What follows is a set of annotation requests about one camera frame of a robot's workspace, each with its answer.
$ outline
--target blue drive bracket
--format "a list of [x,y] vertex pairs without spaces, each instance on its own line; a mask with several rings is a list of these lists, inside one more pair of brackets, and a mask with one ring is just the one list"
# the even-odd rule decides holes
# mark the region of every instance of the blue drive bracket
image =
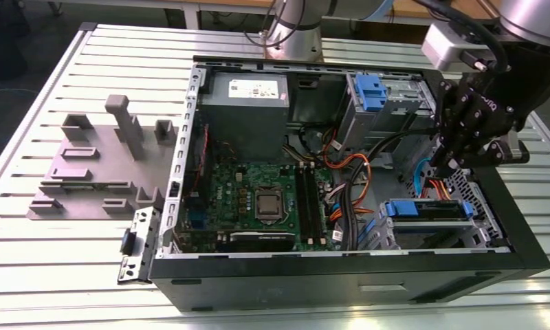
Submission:
[[376,74],[357,74],[356,87],[367,112],[379,112],[387,103],[387,88]]

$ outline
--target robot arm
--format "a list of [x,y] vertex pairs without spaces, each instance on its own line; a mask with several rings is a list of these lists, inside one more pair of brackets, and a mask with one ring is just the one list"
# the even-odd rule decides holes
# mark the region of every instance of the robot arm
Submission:
[[[550,96],[550,0],[504,0],[491,30],[435,0],[415,0],[451,18],[436,22],[424,54],[441,71],[467,72],[460,84],[440,84],[435,121],[440,129],[432,166],[456,168],[527,163],[517,139],[529,113]],[[277,18],[264,32],[269,57],[317,61],[323,16],[364,19],[384,0],[277,0]]]
[[431,164],[444,177],[459,167],[529,161],[517,132],[550,96],[550,0],[505,0],[501,15],[492,33],[507,71],[493,69],[493,53],[453,21],[433,24],[423,46],[437,69],[469,72],[461,84],[440,83],[440,145]]
[[317,61],[323,55],[323,16],[365,19],[388,0],[277,0],[276,19],[263,43],[271,58]]

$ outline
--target metal workbench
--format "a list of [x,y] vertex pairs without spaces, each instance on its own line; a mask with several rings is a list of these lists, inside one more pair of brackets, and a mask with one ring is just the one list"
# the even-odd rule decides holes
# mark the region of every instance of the metal workbench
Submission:
[[[431,67],[415,45],[327,39],[323,49],[331,63]],[[152,285],[116,285],[120,238],[129,219],[25,218],[63,140],[67,114],[87,113],[93,124],[113,124],[104,100],[109,94],[125,94],[141,125],[164,118],[180,126],[195,54],[263,56],[239,33],[113,25],[77,33],[0,157],[0,325],[151,330],[208,325],[212,329],[550,329],[550,270],[441,305],[184,315]],[[500,173],[550,257],[550,132],[532,116],[520,135],[532,161],[500,168]]]

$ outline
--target ram slot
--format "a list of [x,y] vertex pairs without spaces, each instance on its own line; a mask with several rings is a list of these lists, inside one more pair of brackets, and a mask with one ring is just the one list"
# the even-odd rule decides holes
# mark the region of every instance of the ram slot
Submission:
[[319,185],[312,168],[305,171],[305,184],[308,191],[308,210],[311,211],[311,237],[315,243],[320,244],[320,239],[323,238],[323,218],[320,216]]
[[300,216],[300,237],[301,241],[311,238],[311,214],[308,212],[308,196],[305,194],[305,170],[296,167],[296,203]]

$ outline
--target floor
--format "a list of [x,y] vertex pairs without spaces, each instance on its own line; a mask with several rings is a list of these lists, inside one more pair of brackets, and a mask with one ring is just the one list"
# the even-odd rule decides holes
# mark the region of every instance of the floor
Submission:
[[[83,22],[167,27],[169,20],[173,27],[184,27],[183,14],[177,10],[165,12],[155,8],[65,3],[63,11],[63,16],[55,17],[47,3],[25,3],[24,13],[31,33],[19,39],[19,47],[29,69],[24,76],[0,82],[0,89],[24,89],[0,92],[0,153]],[[227,16],[225,13],[212,15],[205,12],[201,15],[201,27],[207,30],[256,32],[263,20],[264,17],[256,14]],[[327,20],[323,24],[323,36],[343,39],[364,36],[355,32],[355,23],[349,24],[348,21]],[[367,33],[365,37],[371,38],[371,35],[372,32]],[[539,113],[550,128],[550,100]]]

